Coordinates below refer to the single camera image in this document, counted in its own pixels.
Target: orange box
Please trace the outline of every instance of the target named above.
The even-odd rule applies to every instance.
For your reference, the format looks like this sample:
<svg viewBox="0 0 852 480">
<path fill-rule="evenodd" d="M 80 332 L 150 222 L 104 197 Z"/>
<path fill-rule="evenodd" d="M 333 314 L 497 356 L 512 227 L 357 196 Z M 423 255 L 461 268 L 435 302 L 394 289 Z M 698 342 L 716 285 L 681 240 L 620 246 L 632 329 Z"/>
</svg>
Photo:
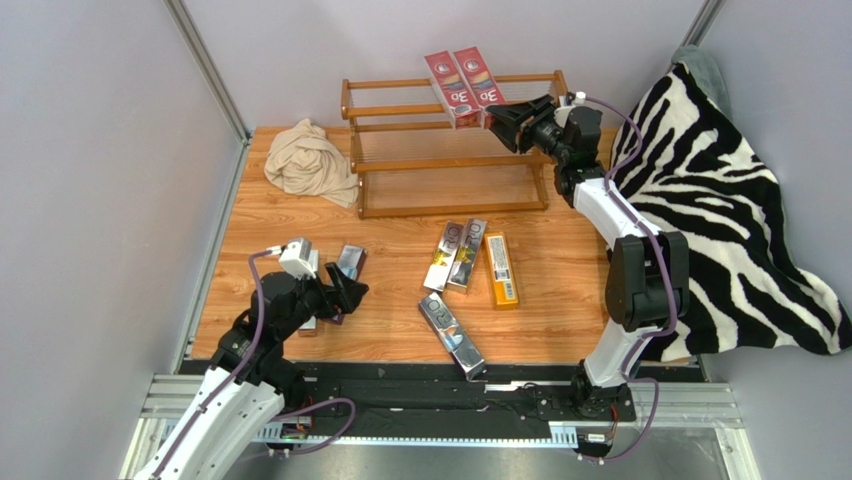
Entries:
<svg viewBox="0 0 852 480">
<path fill-rule="evenodd" d="M 485 253 L 488 255 L 491 276 L 491 300 L 497 310 L 518 308 L 518 288 L 515 272 L 509 260 L 509 244 L 503 232 L 485 234 Z"/>
<path fill-rule="evenodd" d="M 482 109 L 473 99 L 473 94 L 459 74 L 450 52 L 443 51 L 426 55 L 426 64 L 432 73 L 432 88 L 450 116 L 453 128 L 479 125 Z"/>
</svg>

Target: gray fabric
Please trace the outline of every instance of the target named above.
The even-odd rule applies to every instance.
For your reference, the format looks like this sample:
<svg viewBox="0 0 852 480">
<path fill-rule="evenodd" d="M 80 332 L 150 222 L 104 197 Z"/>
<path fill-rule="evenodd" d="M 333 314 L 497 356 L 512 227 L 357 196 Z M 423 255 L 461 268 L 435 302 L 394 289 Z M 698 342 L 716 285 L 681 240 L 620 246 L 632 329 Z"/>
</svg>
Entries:
<svg viewBox="0 0 852 480">
<path fill-rule="evenodd" d="M 695 45 L 680 47 L 672 55 L 672 65 L 682 63 L 686 65 L 698 88 L 707 95 L 707 98 L 716 104 L 716 107 L 733 121 L 731 113 L 731 99 L 728 97 L 728 88 L 722 78 L 719 66 L 709 53 L 701 50 Z"/>
</svg>

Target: silver box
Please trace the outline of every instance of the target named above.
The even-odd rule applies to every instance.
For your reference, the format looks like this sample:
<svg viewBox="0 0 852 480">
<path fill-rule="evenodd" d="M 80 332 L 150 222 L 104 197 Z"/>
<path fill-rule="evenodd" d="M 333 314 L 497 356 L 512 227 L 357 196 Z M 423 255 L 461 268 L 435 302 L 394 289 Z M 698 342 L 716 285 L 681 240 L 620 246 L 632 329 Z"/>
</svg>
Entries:
<svg viewBox="0 0 852 480">
<path fill-rule="evenodd" d="M 467 225 L 462 231 L 458 252 L 456 252 L 456 260 L 453 262 L 453 269 L 450 271 L 450 280 L 447 282 L 447 288 L 450 290 L 467 292 L 473 266 L 476 264 L 476 257 L 482 245 L 482 237 L 485 236 L 485 225 L 485 220 L 475 218 L 467 220 Z"/>
<path fill-rule="evenodd" d="M 456 259 L 456 252 L 459 249 L 462 230 L 464 230 L 464 225 L 447 222 L 444 234 L 441 235 L 441 240 L 438 243 L 438 248 L 435 249 L 435 254 L 432 255 L 432 264 L 429 265 L 426 280 L 423 281 L 424 287 L 438 292 L 444 291 L 444 285 L 447 284 L 447 278 L 450 276 L 450 270 L 453 269 L 453 262 Z"/>
<path fill-rule="evenodd" d="M 429 322 L 435 335 L 462 368 L 467 381 L 485 371 L 485 359 L 470 341 L 458 320 L 444 304 L 441 296 L 433 292 L 420 300 L 420 313 Z"/>
</svg>

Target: shelf rung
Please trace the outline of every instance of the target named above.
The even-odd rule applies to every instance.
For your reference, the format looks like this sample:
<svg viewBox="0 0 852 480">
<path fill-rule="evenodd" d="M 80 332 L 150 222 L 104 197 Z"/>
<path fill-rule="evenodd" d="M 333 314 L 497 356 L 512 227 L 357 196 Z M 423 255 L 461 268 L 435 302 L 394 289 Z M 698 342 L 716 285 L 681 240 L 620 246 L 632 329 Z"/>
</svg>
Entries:
<svg viewBox="0 0 852 480">
<path fill-rule="evenodd" d="M 356 163 L 356 173 L 425 170 L 430 168 L 501 167 L 507 165 L 542 165 L 551 163 L 544 155 L 511 155 L 504 157 L 430 158 L 425 160 L 383 160 Z"/>
<path fill-rule="evenodd" d="M 514 212 L 521 210 L 546 210 L 542 202 L 488 203 L 483 205 L 448 205 L 442 207 L 400 207 L 370 208 L 362 213 L 362 218 L 417 217 L 428 215 L 462 215 L 469 213 Z"/>
<path fill-rule="evenodd" d="M 522 75 L 494 75 L 494 80 L 504 83 L 515 82 L 549 82 L 556 77 L 555 73 L 533 73 Z M 404 88 L 404 87 L 431 87 L 428 78 L 410 78 L 406 80 L 378 80 L 373 82 L 347 82 L 350 90 L 363 90 L 368 88 Z"/>
<path fill-rule="evenodd" d="M 355 131 L 358 133 L 399 132 L 404 130 L 441 130 L 445 128 L 453 128 L 453 125 L 450 122 L 408 122 L 355 125 Z"/>
<path fill-rule="evenodd" d="M 386 117 L 388 115 L 425 115 L 428 113 L 444 113 L 440 103 L 425 103 L 422 105 L 388 105 L 382 107 L 349 107 L 347 116 L 352 117 Z"/>
</svg>

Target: red box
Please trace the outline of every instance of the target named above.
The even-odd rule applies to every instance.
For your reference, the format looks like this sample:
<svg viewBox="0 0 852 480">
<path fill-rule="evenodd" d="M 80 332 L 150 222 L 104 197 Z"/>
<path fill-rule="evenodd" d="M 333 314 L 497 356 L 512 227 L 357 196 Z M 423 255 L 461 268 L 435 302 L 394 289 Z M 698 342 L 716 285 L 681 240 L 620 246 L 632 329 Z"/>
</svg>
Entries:
<svg viewBox="0 0 852 480">
<path fill-rule="evenodd" d="M 497 86 L 497 81 L 494 80 L 494 76 L 488 70 L 488 65 L 485 64 L 485 59 L 482 58 L 478 48 L 466 48 L 453 53 L 453 55 L 456 57 L 456 62 L 459 64 L 465 82 L 473 91 L 474 100 L 482 107 L 483 111 L 488 105 L 504 105 L 506 103 L 503 92 Z"/>
<path fill-rule="evenodd" d="M 453 128 L 479 125 L 482 110 L 459 74 L 450 52 L 433 53 L 424 58 L 432 73 L 432 87 L 452 119 Z"/>
</svg>

